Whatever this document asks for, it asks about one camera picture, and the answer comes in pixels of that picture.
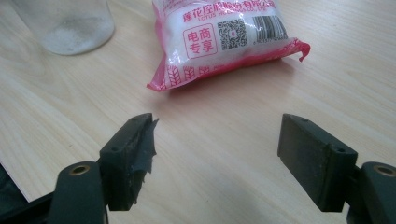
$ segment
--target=plastic bag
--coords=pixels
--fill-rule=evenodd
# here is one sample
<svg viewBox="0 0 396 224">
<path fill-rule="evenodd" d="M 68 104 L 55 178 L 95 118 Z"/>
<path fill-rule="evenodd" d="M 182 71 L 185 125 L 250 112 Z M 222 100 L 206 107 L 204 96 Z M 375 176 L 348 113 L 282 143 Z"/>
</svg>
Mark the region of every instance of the plastic bag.
<svg viewBox="0 0 396 224">
<path fill-rule="evenodd" d="M 155 91 L 264 63 L 310 46 L 289 38 L 276 0 L 153 0 L 163 59 L 148 84 Z"/>
</svg>

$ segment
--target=clear glass container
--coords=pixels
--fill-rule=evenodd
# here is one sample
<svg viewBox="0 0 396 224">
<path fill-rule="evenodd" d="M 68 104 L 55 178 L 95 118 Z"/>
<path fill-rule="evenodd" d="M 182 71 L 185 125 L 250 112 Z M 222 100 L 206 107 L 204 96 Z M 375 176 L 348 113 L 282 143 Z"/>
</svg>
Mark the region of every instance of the clear glass container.
<svg viewBox="0 0 396 224">
<path fill-rule="evenodd" d="M 36 40 L 62 55 L 96 49 L 113 35 L 106 0 L 11 0 Z"/>
</svg>

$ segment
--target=wooden table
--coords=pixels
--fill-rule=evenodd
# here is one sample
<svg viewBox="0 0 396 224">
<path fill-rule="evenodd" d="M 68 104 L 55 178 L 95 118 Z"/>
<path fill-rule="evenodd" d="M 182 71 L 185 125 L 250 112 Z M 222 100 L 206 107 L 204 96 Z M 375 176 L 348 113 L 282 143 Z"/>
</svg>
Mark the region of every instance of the wooden table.
<svg viewBox="0 0 396 224">
<path fill-rule="evenodd" d="M 163 55 L 151 1 L 109 0 L 116 32 L 78 56 L 43 50 L 0 1 L 0 162 L 31 201 L 96 161 L 123 123 L 151 112 L 158 155 L 138 204 L 110 223 L 346 223 L 323 214 L 276 155 L 283 113 L 311 119 L 396 165 L 396 2 L 280 2 L 300 55 L 173 91 L 146 88 Z"/>
</svg>

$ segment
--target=screw hole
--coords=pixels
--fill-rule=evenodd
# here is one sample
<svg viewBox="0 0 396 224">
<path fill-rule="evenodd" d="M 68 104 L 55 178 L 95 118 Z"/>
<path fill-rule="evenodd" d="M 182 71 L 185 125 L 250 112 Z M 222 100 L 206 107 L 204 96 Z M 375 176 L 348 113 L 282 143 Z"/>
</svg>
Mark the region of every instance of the screw hole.
<svg viewBox="0 0 396 224">
<path fill-rule="evenodd" d="M 80 166 L 73 168 L 69 174 L 70 175 L 82 175 L 82 174 L 87 173 L 89 170 L 90 170 L 90 166 L 80 165 Z"/>
<path fill-rule="evenodd" d="M 396 177 L 396 171 L 394 169 L 389 169 L 388 167 L 377 165 L 374 169 L 381 175 L 387 175 L 390 177 Z"/>
</svg>

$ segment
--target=light wood surface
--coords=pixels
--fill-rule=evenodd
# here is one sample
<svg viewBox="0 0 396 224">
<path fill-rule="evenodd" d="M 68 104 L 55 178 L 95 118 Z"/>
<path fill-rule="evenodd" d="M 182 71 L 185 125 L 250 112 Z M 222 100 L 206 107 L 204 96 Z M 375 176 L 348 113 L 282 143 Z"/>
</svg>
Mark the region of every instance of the light wood surface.
<svg viewBox="0 0 396 224">
<path fill-rule="evenodd" d="M 101 48 L 44 51 L 0 1 L 0 162 L 28 200 L 57 174 L 96 161 L 123 123 L 151 112 L 158 155 L 138 203 L 110 223 L 346 223 L 323 214 L 276 155 L 283 113 L 311 119 L 359 152 L 396 165 L 396 2 L 282 0 L 300 55 L 194 82 L 146 88 L 163 52 L 149 0 L 108 0 Z"/>
</svg>

